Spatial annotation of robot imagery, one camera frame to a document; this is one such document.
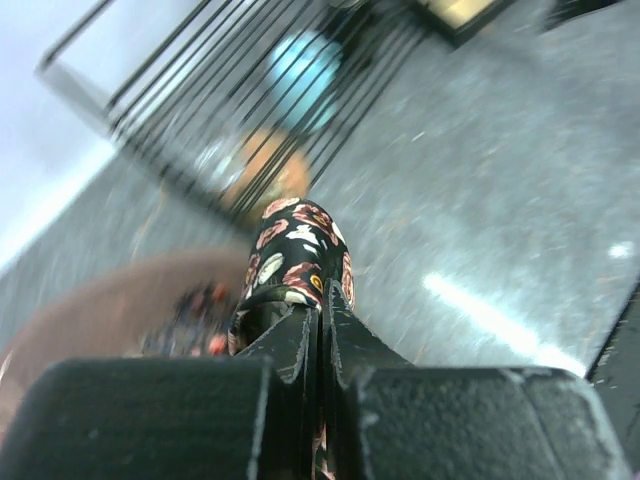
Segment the pink plastic basket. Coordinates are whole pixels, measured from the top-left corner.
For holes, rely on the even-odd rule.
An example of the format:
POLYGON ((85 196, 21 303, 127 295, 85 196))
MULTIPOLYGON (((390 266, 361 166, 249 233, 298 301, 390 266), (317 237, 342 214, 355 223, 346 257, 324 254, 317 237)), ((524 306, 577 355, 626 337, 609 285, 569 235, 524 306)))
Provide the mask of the pink plastic basket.
POLYGON ((236 290, 245 247, 163 252, 102 274, 39 308, 1 353, 1 429, 50 365, 73 357, 122 356, 158 327, 188 290, 221 282, 236 290))

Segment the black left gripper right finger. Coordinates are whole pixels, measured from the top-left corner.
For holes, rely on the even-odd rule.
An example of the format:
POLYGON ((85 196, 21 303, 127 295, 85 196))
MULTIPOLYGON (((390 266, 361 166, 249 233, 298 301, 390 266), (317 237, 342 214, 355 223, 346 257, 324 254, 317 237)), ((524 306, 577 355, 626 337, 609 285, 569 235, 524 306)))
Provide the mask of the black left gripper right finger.
POLYGON ((322 373, 325 458, 329 477, 356 479, 357 415, 350 406, 349 387, 362 374, 380 368, 411 368, 413 364, 386 345, 353 312, 341 284, 325 283, 322 304, 322 373))

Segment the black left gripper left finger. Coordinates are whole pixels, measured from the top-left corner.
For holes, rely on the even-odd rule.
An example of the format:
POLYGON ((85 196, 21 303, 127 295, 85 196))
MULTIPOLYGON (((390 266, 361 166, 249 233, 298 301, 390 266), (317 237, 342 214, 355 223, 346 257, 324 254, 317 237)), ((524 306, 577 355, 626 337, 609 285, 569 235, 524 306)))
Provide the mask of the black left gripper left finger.
POLYGON ((293 307, 240 354, 263 365, 249 479, 314 477, 318 331, 316 312, 293 307))

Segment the wooden tie storage box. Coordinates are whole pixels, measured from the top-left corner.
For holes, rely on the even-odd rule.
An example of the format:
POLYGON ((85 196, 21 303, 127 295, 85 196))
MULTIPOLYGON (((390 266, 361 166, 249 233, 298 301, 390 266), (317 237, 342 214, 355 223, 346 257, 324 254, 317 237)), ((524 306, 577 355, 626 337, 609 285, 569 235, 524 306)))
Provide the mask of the wooden tie storage box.
POLYGON ((514 0, 411 0, 408 6, 430 30, 458 48, 514 3, 514 0))

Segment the dark floral tie in basket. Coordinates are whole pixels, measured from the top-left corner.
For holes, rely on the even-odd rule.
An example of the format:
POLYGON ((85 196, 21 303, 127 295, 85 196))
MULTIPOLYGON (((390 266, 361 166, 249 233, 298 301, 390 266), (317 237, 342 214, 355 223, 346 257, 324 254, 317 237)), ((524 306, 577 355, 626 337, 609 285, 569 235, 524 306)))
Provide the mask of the dark floral tie in basket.
POLYGON ((176 302, 173 314, 145 333, 139 356, 215 357, 228 354, 228 328, 237 297, 225 283, 199 284, 176 302))

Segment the black floral rose tie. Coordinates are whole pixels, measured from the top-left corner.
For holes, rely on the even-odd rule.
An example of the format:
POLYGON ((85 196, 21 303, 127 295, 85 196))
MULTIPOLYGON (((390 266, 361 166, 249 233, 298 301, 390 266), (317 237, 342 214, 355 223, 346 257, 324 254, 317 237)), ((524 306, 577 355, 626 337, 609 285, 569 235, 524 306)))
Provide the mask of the black floral rose tie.
POLYGON ((330 279, 338 282, 353 308, 352 259, 337 223, 308 199, 270 203, 261 215, 242 294, 227 327, 229 354, 238 354, 270 327, 251 318, 263 305, 285 303, 321 312, 330 279))

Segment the brown ceramic bowl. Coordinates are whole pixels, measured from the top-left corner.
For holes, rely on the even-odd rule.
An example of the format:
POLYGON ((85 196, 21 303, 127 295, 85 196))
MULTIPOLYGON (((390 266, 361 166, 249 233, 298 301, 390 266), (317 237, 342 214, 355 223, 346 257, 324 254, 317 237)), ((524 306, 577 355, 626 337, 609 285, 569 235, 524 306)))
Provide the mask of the brown ceramic bowl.
POLYGON ((245 223, 282 198, 304 198, 310 189, 309 162, 296 140, 273 128, 244 134, 234 160, 243 167, 221 197, 221 207, 245 223))

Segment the light blue mug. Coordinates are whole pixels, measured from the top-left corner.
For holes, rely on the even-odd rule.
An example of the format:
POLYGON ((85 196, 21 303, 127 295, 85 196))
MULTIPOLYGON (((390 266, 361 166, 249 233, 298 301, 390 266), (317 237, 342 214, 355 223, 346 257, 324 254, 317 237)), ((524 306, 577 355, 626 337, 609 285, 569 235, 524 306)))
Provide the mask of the light blue mug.
POLYGON ((340 45, 315 30, 281 40, 268 57, 267 87, 276 115, 289 129, 312 133, 335 115, 340 45))

